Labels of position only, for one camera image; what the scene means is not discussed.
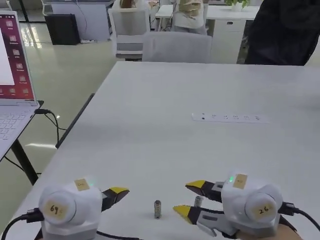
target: sticker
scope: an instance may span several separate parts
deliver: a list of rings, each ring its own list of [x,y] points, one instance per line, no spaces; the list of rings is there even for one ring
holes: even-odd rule
[[[54,201],[47,201],[46,205],[44,206],[44,214],[49,217],[63,220],[66,217],[68,211],[68,206],[61,205]]]
[[[267,202],[251,209],[256,220],[272,216],[276,213],[276,209],[271,202]]]
[[[84,178],[75,180],[74,183],[79,192],[90,189],[87,181]]]
[[[237,189],[244,189],[247,182],[247,175],[238,174],[234,180],[233,187]]]

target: gray chair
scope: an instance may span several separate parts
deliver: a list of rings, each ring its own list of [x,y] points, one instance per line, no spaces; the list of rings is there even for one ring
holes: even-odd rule
[[[12,11],[10,2],[7,0],[0,0],[0,10]]]
[[[141,59],[143,36],[150,32],[148,9],[109,9],[112,48],[117,58]]]
[[[155,31],[143,36],[143,62],[203,63],[211,61],[212,37],[194,33]]]

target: human hand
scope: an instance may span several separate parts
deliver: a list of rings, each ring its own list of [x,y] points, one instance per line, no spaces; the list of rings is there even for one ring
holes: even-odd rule
[[[157,3],[155,1],[149,1],[148,4],[150,5],[151,8],[153,8]]]
[[[286,225],[279,224],[276,236],[258,238],[244,232],[238,232],[236,237],[241,240],[303,240],[295,231]]]

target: spring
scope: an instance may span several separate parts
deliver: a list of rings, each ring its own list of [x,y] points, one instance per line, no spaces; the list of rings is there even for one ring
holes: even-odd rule
[[[203,200],[204,200],[203,196],[196,196],[194,200],[194,206],[200,208]]]
[[[156,200],[154,202],[154,218],[159,219],[161,218],[161,201]]]

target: laptop screen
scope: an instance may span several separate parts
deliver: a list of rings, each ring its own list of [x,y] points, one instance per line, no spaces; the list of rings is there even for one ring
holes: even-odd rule
[[[34,100],[19,31],[16,16],[0,12],[0,99]]]

